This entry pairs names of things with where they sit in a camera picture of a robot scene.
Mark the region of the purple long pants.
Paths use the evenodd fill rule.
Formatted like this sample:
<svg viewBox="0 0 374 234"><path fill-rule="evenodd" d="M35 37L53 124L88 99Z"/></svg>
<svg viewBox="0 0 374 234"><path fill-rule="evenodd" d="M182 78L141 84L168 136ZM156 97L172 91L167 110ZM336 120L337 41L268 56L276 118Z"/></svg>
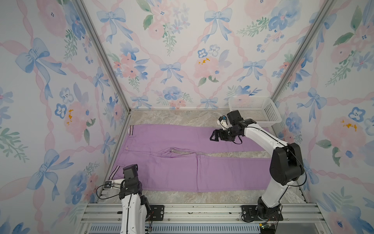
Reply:
<svg viewBox="0 0 374 234"><path fill-rule="evenodd" d="M249 138L241 144L211 141L213 128L164 124L132 125L112 168L122 179L126 166L138 166L145 190L221 192L264 190L270 183L270 159L232 158L226 153L258 152Z"/></svg>

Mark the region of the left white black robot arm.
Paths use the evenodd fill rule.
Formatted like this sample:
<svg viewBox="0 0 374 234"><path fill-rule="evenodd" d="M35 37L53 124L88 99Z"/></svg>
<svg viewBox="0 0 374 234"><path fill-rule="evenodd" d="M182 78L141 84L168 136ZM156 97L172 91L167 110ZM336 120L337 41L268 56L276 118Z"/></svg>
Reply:
<svg viewBox="0 0 374 234"><path fill-rule="evenodd" d="M122 206L121 234L146 233L146 219L151 213L148 199L142 194L138 177L121 182L119 198Z"/></svg>

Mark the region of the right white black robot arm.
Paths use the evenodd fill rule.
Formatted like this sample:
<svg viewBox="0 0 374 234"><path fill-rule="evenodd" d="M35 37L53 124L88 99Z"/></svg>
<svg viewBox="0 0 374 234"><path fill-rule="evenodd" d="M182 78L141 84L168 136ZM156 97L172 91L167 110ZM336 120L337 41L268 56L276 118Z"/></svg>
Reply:
<svg viewBox="0 0 374 234"><path fill-rule="evenodd" d="M261 220L271 219L272 215L280 215L281 198L287 189L294 187L294 183L305 173L300 146L276 138L252 119L239 121L229 128L216 129L210 140L234 142L240 136L253 140L272 156L269 167L271 180L265 193L259 197L254 213Z"/></svg>

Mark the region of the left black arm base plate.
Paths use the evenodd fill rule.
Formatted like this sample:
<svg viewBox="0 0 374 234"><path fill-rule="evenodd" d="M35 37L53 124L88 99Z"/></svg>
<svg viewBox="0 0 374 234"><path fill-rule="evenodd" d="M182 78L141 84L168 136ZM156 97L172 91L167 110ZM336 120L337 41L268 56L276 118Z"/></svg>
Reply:
<svg viewBox="0 0 374 234"><path fill-rule="evenodd" d="M151 205L150 221L163 221L165 206L164 205Z"/></svg>

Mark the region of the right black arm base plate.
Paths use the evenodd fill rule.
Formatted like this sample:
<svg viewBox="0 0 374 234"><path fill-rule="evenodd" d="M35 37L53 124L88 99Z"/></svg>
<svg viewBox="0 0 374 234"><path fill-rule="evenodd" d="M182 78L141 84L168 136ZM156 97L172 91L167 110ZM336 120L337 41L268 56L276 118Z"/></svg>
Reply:
<svg viewBox="0 0 374 234"><path fill-rule="evenodd" d="M283 221L281 205L274 208L267 208L264 205L242 205L241 218L244 222L253 221Z"/></svg>

